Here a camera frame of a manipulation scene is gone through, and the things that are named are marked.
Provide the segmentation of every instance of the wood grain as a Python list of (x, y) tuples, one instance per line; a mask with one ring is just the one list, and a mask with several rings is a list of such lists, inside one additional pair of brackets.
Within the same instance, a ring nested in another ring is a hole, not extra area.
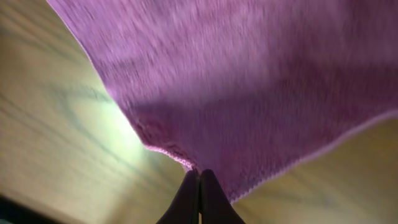
[[(247, 223), (398, 223), (398, 120), (234, 205)], [(0, 1), (0, 193), (65, 223), (155, 223), (184, 172), (145, 150), (44, 0)]]

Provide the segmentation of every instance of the wooden surface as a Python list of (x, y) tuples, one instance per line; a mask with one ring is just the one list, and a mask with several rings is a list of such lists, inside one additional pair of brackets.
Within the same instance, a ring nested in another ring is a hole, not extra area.
[[(247, 223), (398, 223), (398, 121), (234, 205)], [(66, 223), (155, 223), (184, 172), (141, 146), (44, 0), (0, 1), (0, 193)]]

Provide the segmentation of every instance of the purple towel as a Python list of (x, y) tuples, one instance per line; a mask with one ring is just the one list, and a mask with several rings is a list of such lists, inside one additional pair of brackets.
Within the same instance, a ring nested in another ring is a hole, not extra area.
[(398, 114), (395, 0), (48, 0), (142, 142), (233, 202)]

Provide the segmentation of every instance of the black tweezers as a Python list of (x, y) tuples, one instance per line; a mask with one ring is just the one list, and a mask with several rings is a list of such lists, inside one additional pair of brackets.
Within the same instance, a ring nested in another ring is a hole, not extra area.
[(228, 202), (213, 171), (187, 172), (169, 209), (158, 224), (244, 223)]
[[(199, 212), (203, 224), (244, 223), (229, 204), (213, 171), (198, 174), (187, 172), (169, 209), (158, 224), (198, 224)], [(0, 195), (0, 223), (6, 220), (12, 224), (57, 224)]]

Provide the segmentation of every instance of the purple cloth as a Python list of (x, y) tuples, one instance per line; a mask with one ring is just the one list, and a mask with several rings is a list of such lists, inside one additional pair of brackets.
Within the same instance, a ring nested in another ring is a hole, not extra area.
[(231, 202), (398, 113), (398, 1), (48, 1), (142, 142)]

